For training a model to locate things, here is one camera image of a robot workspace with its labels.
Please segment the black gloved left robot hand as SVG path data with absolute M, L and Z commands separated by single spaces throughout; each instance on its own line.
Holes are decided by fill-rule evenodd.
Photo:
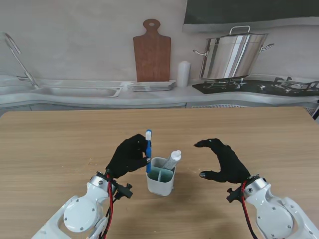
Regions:
M 151 158 L 147 157 L 148 141 L 141 134 L 125 139 L 116 149 L 111 161 L 106 167 L 106 173 L 111 178 L 118 179 L 128 172 L 134 172 L 147 166 Z

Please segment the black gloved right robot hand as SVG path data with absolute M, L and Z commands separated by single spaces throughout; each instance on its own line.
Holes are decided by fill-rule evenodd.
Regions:
M 212 138 L 201 140 L 194 146 L 198 148 L 210 148 L 217 156 L 220 164 L 219 172 L 202 171 L 199 174 L 201 178 L 220 183 L 229 182 L 232 184 L 242 184 L 251 176 L 248 169 L 239 160 L 231 147 L 224 144 L 220 139 Z

